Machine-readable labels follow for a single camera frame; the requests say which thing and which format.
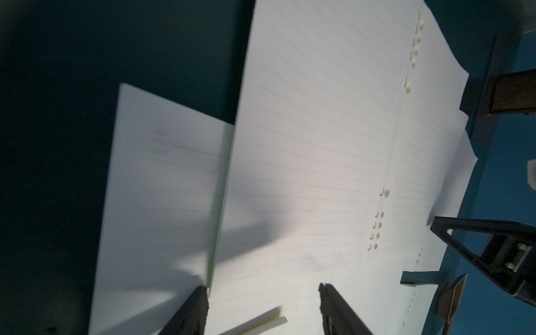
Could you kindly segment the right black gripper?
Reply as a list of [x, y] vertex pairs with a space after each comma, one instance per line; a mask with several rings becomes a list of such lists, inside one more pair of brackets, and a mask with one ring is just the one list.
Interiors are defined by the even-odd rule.
[[[515, 221], [437, 216], [430, 230], [501, 290], [535, 306], [534, 226]], [[449, 230], [488, 234], [490, 238], [483, 251], [476, 254], [449, 234]]]

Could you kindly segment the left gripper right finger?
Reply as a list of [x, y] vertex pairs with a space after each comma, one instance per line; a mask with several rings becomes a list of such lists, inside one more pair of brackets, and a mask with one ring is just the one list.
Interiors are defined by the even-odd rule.
[[325, 335], [372, 335], [333, 285], [321, 283], [318, 290]]

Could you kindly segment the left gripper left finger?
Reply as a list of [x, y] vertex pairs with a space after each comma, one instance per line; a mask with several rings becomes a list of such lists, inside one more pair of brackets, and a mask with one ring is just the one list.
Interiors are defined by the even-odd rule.
[[170, 318], [159, 335], [203, 335], [208, 311], [207, 288], [198, 286]]

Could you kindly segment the white lined notebook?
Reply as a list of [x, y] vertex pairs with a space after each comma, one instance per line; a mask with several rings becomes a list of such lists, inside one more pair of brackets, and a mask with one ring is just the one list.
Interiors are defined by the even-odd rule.
[[233, 133], [120, 85], [90, 334], [157, 334], [205, 285]]

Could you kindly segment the green cover notebook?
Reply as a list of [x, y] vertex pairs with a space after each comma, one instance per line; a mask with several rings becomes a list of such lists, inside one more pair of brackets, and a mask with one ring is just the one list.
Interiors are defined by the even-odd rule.
[[257, 1], [206, 332], [278, 308], [322, 334], [321, 283], [374, 334], [420, 334], [438, 269], [429, 217], [468, 74], [423, 1]]

